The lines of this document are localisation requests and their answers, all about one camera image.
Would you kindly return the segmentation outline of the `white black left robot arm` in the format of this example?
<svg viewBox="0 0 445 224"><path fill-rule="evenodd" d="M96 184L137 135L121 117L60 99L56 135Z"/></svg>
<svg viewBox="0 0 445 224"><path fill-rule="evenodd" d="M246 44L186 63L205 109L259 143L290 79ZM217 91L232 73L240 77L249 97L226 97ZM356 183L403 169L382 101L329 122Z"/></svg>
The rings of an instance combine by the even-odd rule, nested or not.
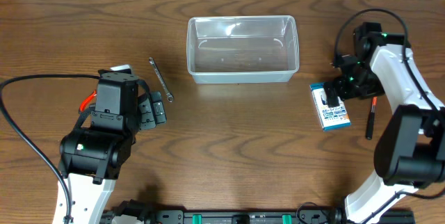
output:
<svg viewBox="0 0 445 224"><path fill-rule="evenodd" d="M98 223L136 134L166 122L161 93L130 70L100 71L93 97L60 143L54 223Z"/></svg>

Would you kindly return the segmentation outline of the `small claw hammer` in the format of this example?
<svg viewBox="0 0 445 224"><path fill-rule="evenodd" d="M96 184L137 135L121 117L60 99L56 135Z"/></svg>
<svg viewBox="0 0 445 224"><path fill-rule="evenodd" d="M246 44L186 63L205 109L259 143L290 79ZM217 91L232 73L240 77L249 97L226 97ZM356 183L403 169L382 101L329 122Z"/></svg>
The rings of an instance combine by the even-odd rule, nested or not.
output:
<svg viewBox="0 0 445 224"><path fill-rule="evenodd" d="M368 140L371 140L373 138L373 126L374 126L374 120L375 120L375 106L377 103L377 97L373 97L371 101L371 107L369 111L368 121L366 124L366 133L365 137Z"/></svg>

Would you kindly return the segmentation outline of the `silver combination wrench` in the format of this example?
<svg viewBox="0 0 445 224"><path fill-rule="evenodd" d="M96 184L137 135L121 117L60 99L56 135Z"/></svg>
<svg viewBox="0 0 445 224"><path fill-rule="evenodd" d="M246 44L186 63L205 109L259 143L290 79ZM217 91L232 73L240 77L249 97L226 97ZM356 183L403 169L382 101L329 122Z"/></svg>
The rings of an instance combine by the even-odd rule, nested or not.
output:
<svg viewBox="0 0 445 224"><path fill-rule="evenodd" d="M163 88L163 90L165 92L167 100L169 102L173 102L174 101L174 96L170 92L170 90L168 89L168 87L167 87L167 85L166 85L166 83L165 83L165 81L164 81L164 79L162 77L162 74L160 73L160 71L159 71L159 69L158 69L158 67L156 65L155 60L152 57L149 57L148 61L149 61L150 65L153 67L154 72L155 72L156 76L158 77L158 79L160 81L160 84L161 84L161 86L162 86L162 88Z"/></svg>

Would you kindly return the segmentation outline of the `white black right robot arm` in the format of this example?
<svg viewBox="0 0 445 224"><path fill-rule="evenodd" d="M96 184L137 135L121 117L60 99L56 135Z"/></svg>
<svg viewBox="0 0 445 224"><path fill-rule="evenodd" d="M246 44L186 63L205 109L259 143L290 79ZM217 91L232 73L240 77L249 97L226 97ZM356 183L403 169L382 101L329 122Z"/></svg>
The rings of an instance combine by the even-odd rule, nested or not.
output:
<svg viewBox="0 0 445 224"><path fill-rule="evenodd" d="M384 95L392 117L375 147L373 172L331 211L330 222L378 223L403 197L444 181L444 104L416 68L406 34L364 22L353 43L353 55L334 58L341 75L323 84L327 105Z"/></svg>

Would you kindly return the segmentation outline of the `clear plastic container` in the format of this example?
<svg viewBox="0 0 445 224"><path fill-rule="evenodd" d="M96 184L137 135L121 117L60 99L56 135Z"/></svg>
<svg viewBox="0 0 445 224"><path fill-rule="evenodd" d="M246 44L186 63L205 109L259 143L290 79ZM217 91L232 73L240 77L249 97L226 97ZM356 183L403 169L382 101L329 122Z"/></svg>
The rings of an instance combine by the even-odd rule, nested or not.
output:
<svg viewBox="0 0 445 224"><path fill-rule="evenodd" d="M285 83L299 70L298 30L290 15L193 17L187 70L195 83Z"/></svg>

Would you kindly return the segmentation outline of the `white screwdriver set box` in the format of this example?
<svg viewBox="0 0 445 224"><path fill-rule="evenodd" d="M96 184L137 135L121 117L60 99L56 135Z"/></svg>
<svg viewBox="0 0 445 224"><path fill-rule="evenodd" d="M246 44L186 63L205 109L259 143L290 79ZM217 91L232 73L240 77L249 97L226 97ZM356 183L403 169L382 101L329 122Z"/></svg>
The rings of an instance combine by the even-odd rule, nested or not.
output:
<svg viewBox="0 0 445 224"><path fill-rule="evenodd" d="M323 131L340 129L351 126L344 103L338 98L339 105L329 107L327 97L323 89L323 83L313 83L310 86L311 96Z"/></svg>

